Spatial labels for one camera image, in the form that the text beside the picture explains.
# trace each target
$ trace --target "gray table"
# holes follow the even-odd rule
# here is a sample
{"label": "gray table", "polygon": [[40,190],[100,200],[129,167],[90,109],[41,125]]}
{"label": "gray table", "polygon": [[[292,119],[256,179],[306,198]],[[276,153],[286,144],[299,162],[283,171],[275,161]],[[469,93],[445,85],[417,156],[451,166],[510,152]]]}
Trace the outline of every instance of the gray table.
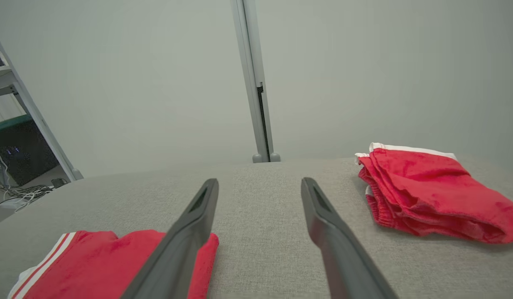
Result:
{"label": "gray table", "polygon": [[[486,186],[513,200],[513,174],[458,156]],[[0,223],[0,297],[62,233],[167,231],[207,178],[220,193],[213,298],[327,298],[322,258],[306,231],[300,180],[311,176],[404,298],[511,298],[513,244],[414,237],[375,225],[353,159],[222,165],[117,174],[68,184]]]}

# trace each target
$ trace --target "gray wall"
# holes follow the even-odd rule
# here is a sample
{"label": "gray wall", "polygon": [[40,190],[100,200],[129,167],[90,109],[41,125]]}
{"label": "gray wall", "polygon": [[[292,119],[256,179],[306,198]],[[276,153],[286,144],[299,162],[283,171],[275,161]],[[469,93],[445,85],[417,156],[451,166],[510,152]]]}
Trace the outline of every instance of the gray wall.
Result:
{"label": "gray wall", "polygon": [[0,42],[85,177],[256,153],[228,0],[0,0]]}
{"label": "gray wall", "polygon": [[513,170],[513,0],[257,0],[275,151],[370,142]]}

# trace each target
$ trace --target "red fabric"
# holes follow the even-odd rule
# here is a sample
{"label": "red fabric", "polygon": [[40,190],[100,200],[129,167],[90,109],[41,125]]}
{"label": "red fabric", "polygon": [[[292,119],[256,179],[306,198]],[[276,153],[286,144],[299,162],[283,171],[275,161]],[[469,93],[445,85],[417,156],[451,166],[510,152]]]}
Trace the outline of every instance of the red fabric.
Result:
{"label": "red fabric", "polygon": [[[119,298],[164,236],[154,230],[122,238],[112,231],[78,231],[24,298]],[[189,298],[206,297],[218,245],[211,234],[199,250]]]}
{"label": "red fabric", "polygon": [[188,299],[206,298],[219,244],[218,236],[211,233],[208,242],[199,250],[199,254],[195,259],[190,288],[188,289]]}
{"label": "red fabric", "polygon": [[513,242],[513,202],[488,189],[450,157],[374,148],[359,177],[379,225],[425,236],[429,233]]}
{"label": "red fabric", "polygon": [[17,297],[18,296],[18,293],[20,291],[22,291],[23,288],[26,287],[26,285],[28,284],[28,282],[31,280],[31,279],[34,279],[33,277],[38,274],[39,271],[42,271],[42,268],[53,258],[55,257],[55,255],[57,254],[57,252],[59,251],[59,249],[63,246],[64,244],[64,241],[66,240],[66,238],[69,236],[69,233],[66,233],[64,235],[64,237],[62,238],[62,240],[59,242],[57,248],[51,252],[51,254],[49,255],[49,258],[46,259],[43,263],[41,263],[36,269],[35,271],[33,271],[33,273],[31,273],[29,275],[29,277],[27,278],[27,280],[25,280],[22,285],[15,291],[15,293],[13,294],[13,298]]}

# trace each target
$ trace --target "cable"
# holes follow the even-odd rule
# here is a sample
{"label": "cable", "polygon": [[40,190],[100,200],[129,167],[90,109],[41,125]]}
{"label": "cable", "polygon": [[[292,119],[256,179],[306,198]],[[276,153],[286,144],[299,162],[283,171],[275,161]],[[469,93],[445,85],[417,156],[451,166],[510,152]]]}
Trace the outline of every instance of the cable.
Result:
{"label": "cable", "polygon": [[52,187],[48,187],[48,186],[44,186],[42,187],[41,189],[36,189],[34,190],[33,192],[30,192],[30,193],[26,193],[24,194],[22,197],[11,197],[9,199],[6,199],[2,202],[0,202],[0,204],[4,203],[4,202],[8,202],[10,200],[13,200],[13,199],[20,199],[20,200],[23,200],[25,199],[27,196],[30,196],[31,199],[28,200],[28,202],[25,202],[24,204],[22,204],[22,206],[19,206],[19,208],[17,208],[15,210],[15,212],[18,212],[19,210],[21,210],[23,207],[25,206],[28,206],[29,204],[33,203],[36,199],[39,199],[40,197],[42,197],[43,195],[46,195],[48,193],[50,193],[51,191],[53,191],[55,188],[52,188]]}
{"label": "cable", "polygon": [[[42,187],[47,187],[46,185],[36,185],[32,187],[22,188],[19,186],[11,186],[9,192],[13,194],[25,194],[25,193],[31,193],[32,191],[35,191],[36,189],[40,189]],[[0,182],[0,191],[7,191],[5,186],[3,186]]]}
{"label": "cable", "polygon": [[3,193],[3,200],[5,201],[5,195],[7,194],[9,189],[11,189],[11,186],[9,185],[9,175],[7,174],[7,165],[3,161],[2,156],[0,156],[0,161],[2,162],[3,166],[5,167],[5,170],[3,172],[3,176],[4,176],[5,185],[8,186],[7,187],[7,191]]}
{"label": "cable", "polygon": [[0,156],[0,164],[4,166],[5,170],[3,170],[2,168],[2,173],[3,173],[3,180],[5,182],[5,185],[2,184],[2,182],[0,181],[0,188],[1,189],[5,189],[5,186],[7,186],[7,189],[12,189],[12,188],[18,188],[18,189],[23,189],[22,187],[20,186],[11,186],[9,185],[9,176],[7,174],[7,169],[8,169],[8,166],[5,164],[5,162],[3,161],[2,157]]}

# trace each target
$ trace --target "white trim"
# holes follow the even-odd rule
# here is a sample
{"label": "white trim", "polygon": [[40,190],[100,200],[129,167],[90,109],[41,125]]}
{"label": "white trim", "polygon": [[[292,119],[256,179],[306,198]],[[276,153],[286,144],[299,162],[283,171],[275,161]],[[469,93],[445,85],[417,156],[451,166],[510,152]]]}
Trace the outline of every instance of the white trim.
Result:
{"label": "white trim", "polygon": [[371,142],[371,145],[369,146],[369,152],[372,153],[375,148],[383,148],[384,150],[392,150],[392,151],[425,153],[425,154],[430,154],[430,155],[448,157],[450,159],[454,159],[457,161],[456,155],[454,155],[452,153],[442,153],[442,152],[434,151],[433,149],[427,149],[427,148],[399,146],[399,145],[385,145],[385,144],[381,144],[378,142]]}
{"label": "white trim", "polygon": [[365,195],[370,195],[374,197],[373,190],[371,189],[370,185],[367,185],[367,188],[365,189]]}
{"label": "white trim", "polygon": [[18,289],[22,286],[22,284],[25,283],[25,281],[29,278],[29,276],[31,276],[31,274],[36,270],[38,269],[38,267],[44,265],[44,263],[46,263],[46,261],[51,257],[51,259],[43,266],[41,267],[35,275],[33,275],[33,277],[31,277],[31,279],[28,281],[27,284],[25,284],[24,288],[18,293],[18,295],[16,296],[16,298],[23,298],[25,296],[25,294],[27,294],[27,292],[29,291],[29,289],[37,282],[37,280],[42,276],[42,274],[44,274],[44,272],[46,272],[46,270],[55,262],[55,260],[57,258],[59,258],[59,256],[66,250],[66,248],[68,248],[68,245],[70,244],[70,242],[72,242],[74,236],[76,235],[76,233],[69,233],[68,236],[66,237],[66,240],[64,240],[64,243],[61,245],[61,247],[59,248],[59,250],[52,256],[52,254],[55,252],[55,250],[57,249],[57,247],[59,246],[59,244],[62,242],[63,238],[66,236],[66,233],[63,234],[61,236],[61,238],[59,238],[59,240],[57,241],[57,243],[55,243],[55,246],[53,246],[52,250],[46,255],[46,257],[44,257],[44,259],[38,264],[36,265],[35,267],[31,267],[25,271],[23,271],[20,275],[19,275],[19,279],[18,279],[18,282],[15,284],[15,286],[12,288],[12,290],[9,292],[9,295],[7,296],[7,298],[12,298],[12,296],[18,291]]}
{"label": "white trim", "polygon": [[355,153],[354,154],[354,164],[359,165],[359,158],[363,158],[363,157],[369,157],[369,154]]}

